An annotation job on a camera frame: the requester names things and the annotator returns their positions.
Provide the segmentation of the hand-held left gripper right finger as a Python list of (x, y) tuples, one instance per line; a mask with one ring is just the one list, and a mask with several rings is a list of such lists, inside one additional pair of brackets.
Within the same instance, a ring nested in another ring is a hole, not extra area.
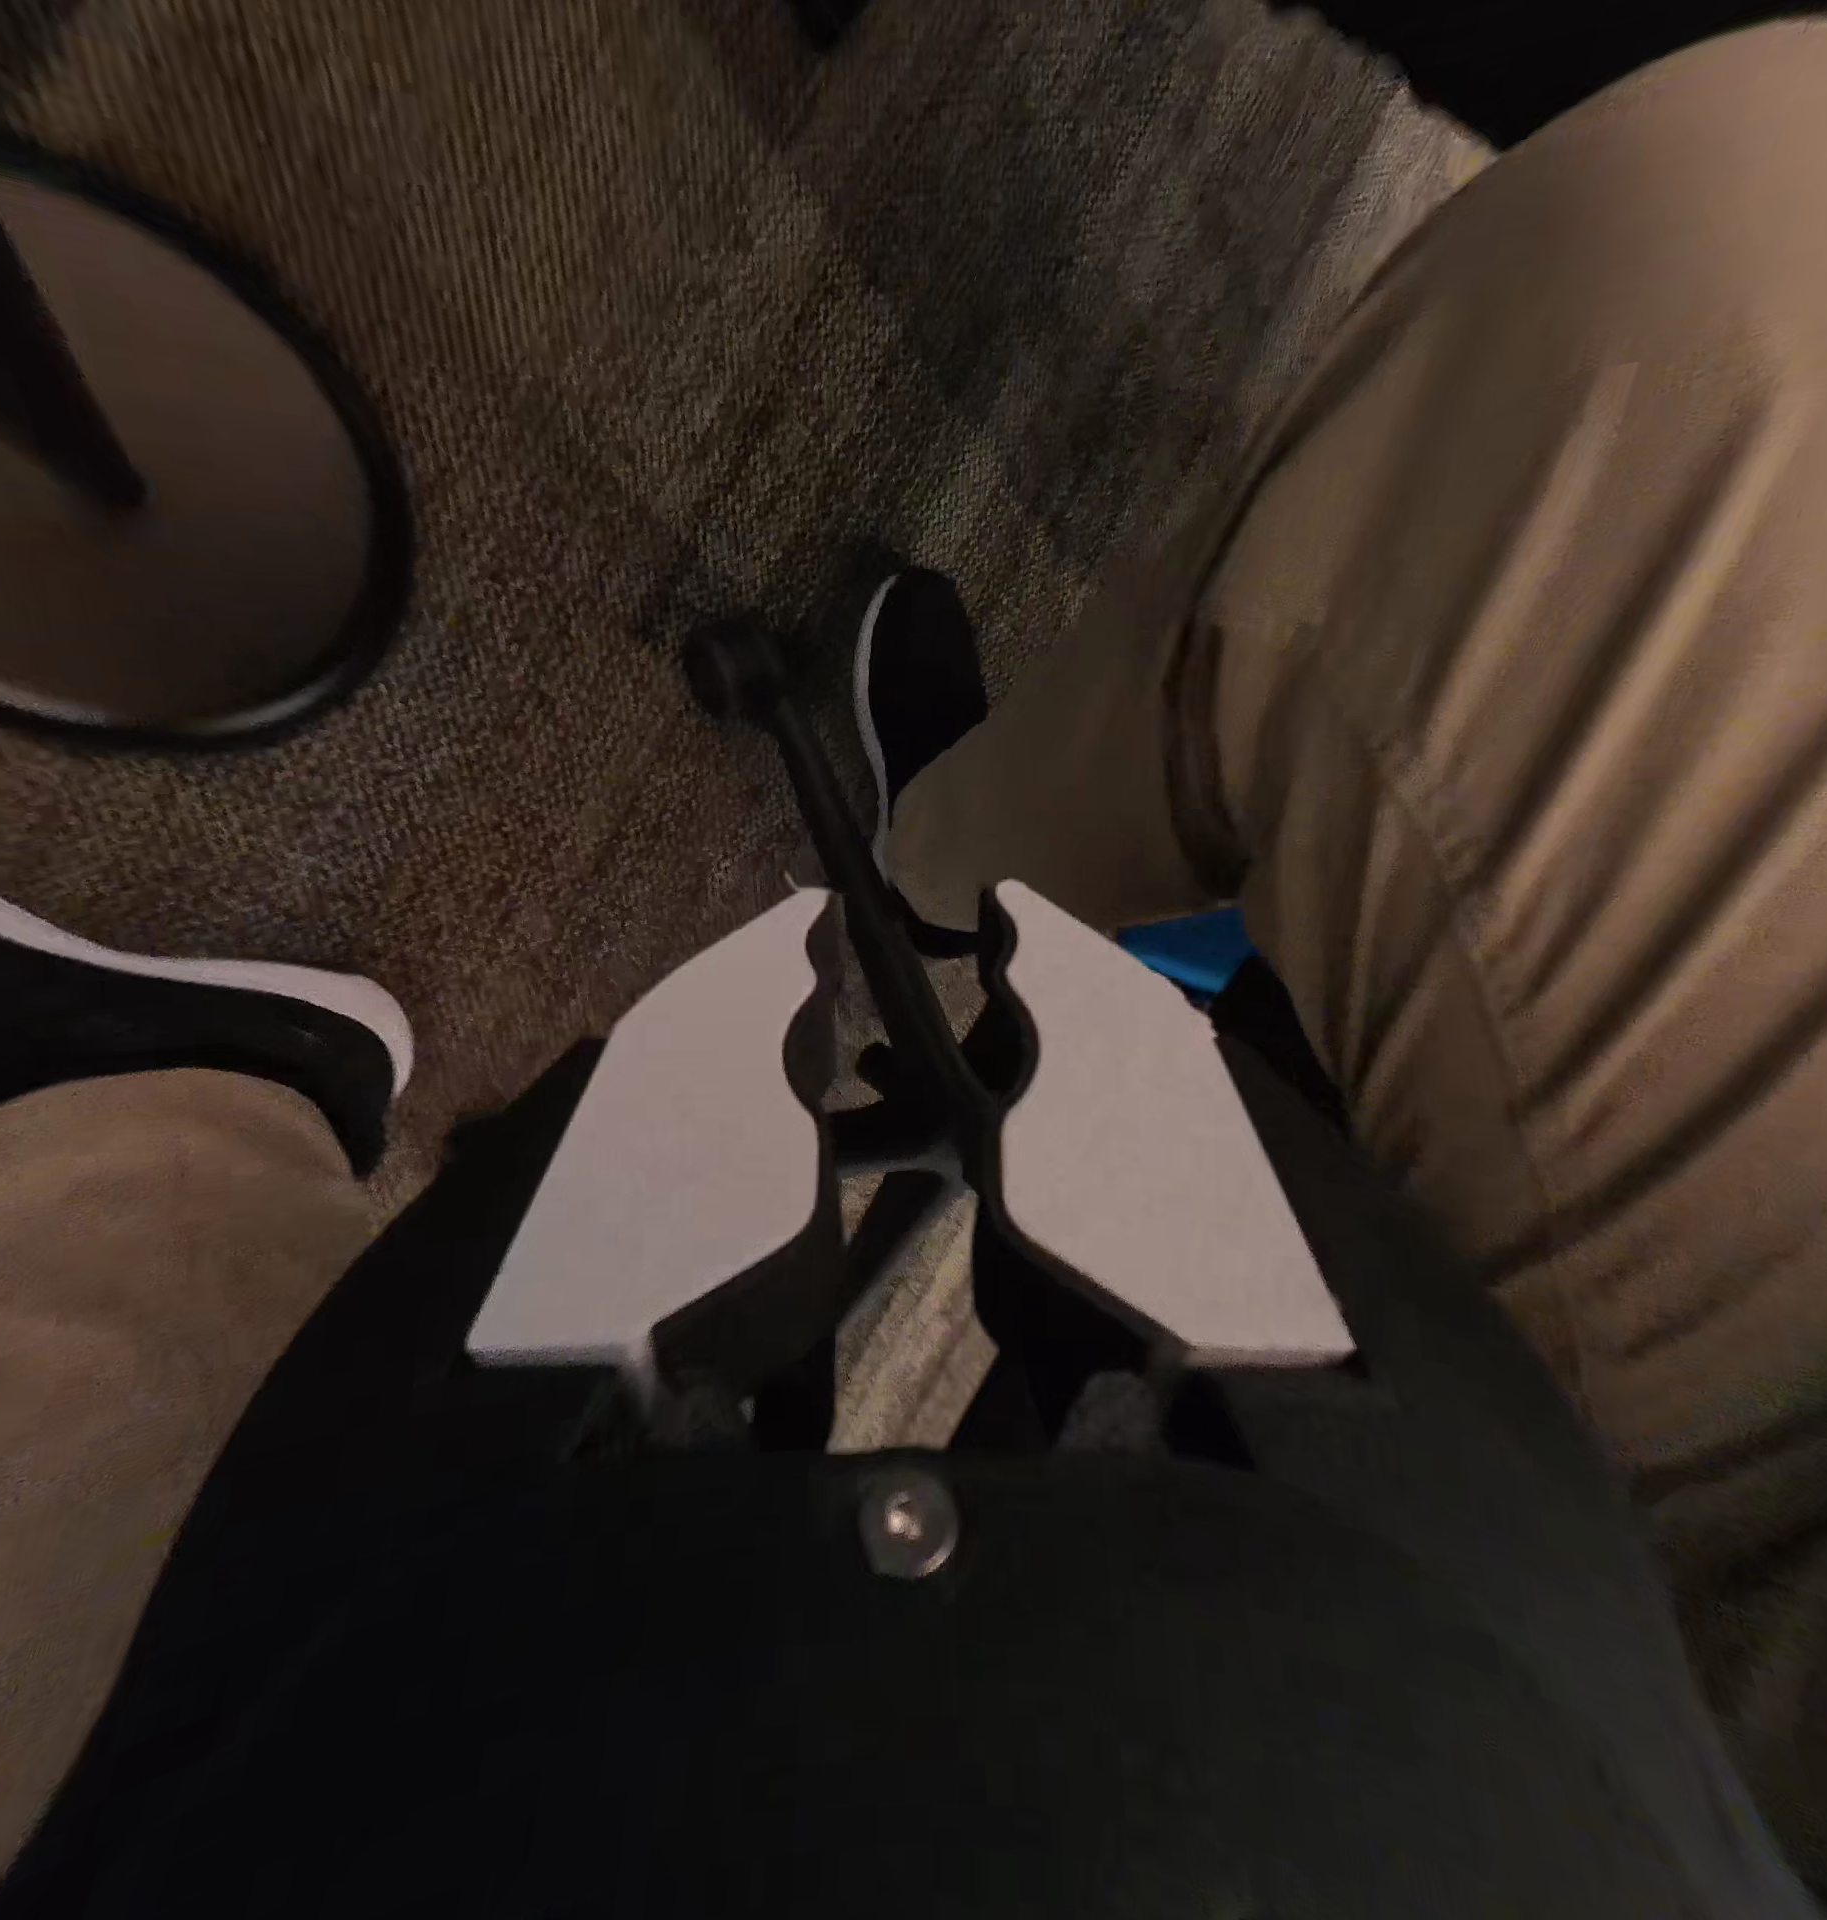
[(1006, 879), (1034, 1063), (1001, 1120), (1019, 1236), (1186, 1363), (1316, 1369), (1355, 1339), (1287, 1206), (1214, 1024), (1142, 960)]

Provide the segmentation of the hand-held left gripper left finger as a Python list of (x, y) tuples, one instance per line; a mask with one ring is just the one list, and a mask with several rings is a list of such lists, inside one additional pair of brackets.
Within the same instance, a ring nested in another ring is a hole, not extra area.
[(833, 1329), (841, 916), (799, 889), (624, 1013), (470, 1323), (480, 1368), (754, 1396)]

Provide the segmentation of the blue object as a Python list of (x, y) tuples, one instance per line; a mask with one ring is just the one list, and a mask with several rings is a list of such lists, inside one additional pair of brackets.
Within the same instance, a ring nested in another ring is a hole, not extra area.
[(1145, 968), (1162, 975), (1208, 1010), (1237, 975), (1257, 957), (1257, 945), (1237, 905), (1205, 915), (1169, 916), (1149, 925), (1129, 925), (1116, 934), (1119, 950)]

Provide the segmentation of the black rod with round end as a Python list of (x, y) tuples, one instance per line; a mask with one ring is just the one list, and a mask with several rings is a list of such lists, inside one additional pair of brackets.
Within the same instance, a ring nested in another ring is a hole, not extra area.
[(812, 852), (848, 908), (848, 934), (877, 1000), (916, 1114), (973, 1153), (992, 1121), (992, 1098), (943, 1013), (901, 908), (880, 873), (823, 743), (795, 702), (780, 641), (754, 617), (720, 617), (692, 630), (684, 666), (694, 702), (720, 722), (744, 722), (779, 746)]

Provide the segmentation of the black shoe white sole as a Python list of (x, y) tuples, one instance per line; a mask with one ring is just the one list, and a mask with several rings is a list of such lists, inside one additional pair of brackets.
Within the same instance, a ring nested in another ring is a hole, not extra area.
[(300, 1092), (372, 1176), (413, 1071), (413, 1024), (374, 980), (120, 952), (0, 896), (0, 1108), (96, 1079), (234, 1072)]
[(973, 621), (939, 572), (891, 565), (852, 630), (852, 722), (877, 790), (874, 859), (885, 872), (910, 782), (986, 722)]

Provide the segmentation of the person's left leg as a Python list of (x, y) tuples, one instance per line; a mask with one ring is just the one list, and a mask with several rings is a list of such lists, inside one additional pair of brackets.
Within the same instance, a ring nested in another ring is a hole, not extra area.
[(0, 1875), (231, 1427), (369, 1241), (296, 1089), (166, 1071), (0, 1108)]

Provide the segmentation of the person's leg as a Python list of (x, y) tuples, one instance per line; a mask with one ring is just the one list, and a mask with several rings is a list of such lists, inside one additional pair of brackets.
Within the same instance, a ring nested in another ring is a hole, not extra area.
[(1238, 903), (1616, 1460), (1827, 1914), (1827, 17), (1446, 200), (882, 854), (937, 929)]
[(166, 1071), (0, 1108), (0, 1875), (231, 1427), (369, 1241), (296, 1089)]

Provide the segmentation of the person's right leg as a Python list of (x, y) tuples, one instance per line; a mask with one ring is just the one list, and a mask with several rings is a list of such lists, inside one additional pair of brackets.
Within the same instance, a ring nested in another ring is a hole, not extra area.
[(937, 929), (1238, 903), (1616, 1460), (1827, 1914), (1827, 17), (1446, 200), (882, 854)]

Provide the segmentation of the round stand base black rim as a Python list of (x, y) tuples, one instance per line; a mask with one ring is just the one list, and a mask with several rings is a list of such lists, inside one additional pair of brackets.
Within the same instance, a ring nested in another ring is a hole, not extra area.
[(276, 279), (0, 132), (0, 723), (267, 743), (374, 674), (413, 572), (394, 444)]

